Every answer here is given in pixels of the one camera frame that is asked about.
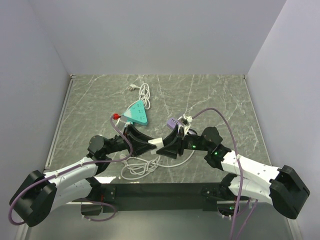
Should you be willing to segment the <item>white square charger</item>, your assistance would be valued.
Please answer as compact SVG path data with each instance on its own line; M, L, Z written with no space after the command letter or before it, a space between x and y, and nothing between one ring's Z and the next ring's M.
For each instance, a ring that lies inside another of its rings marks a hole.
M164 143L163 143L163 138L159 137L159 138L154 138L154 139L150 139L148 140L149 144L155 145L157 149L161 149L164 147Z

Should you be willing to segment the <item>purple power strip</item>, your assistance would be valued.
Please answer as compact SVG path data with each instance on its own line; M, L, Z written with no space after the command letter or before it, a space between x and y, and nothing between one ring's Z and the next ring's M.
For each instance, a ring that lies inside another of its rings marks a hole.
M174 117L170 118L167 120L166 122L166 126L168 128L170 128L171 130L173 130L175 128L175 126L184 126L184 124L182 122L180 122L179 120L175 119ZM187 132L188 135L197 135L197 132L193 129L189 129Z

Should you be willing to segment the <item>teal triangular power strip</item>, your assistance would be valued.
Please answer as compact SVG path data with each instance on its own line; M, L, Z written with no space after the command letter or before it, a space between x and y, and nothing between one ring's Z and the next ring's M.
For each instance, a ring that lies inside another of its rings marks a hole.
M129 122L136 123L142 126L148 125L147 113L142 100L138 100L137 102L135 102L122 114L122 116L127 118Z

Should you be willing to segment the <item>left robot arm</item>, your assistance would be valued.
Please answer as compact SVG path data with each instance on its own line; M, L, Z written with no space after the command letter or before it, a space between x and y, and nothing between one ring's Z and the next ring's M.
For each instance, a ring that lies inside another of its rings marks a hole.
M128 154L120 158L124 161L163 146L162 138L147 136L132 124L113 138L95 135L89 141L88 154L76 163L46 173L31 172L9 202L8 219L16 226L34 227L51 211L75 200L109 206L110 201L105 199L107 193L96 179L96 175L113 162L108 155L128 150Z

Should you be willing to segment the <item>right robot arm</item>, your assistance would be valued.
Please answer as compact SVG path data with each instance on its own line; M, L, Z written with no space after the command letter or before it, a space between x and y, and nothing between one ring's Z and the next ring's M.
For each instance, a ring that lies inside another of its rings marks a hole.
M165 139L156 139L156 153L176 159L184 150L205 151L206 162L228 173L219 187L222 198L230 200L242 196L269 203L283 216L296 219L310 196L310 191L297 172L290 166L265 165L222 145L216 127L207 127L201 135L184 134L178 125Z

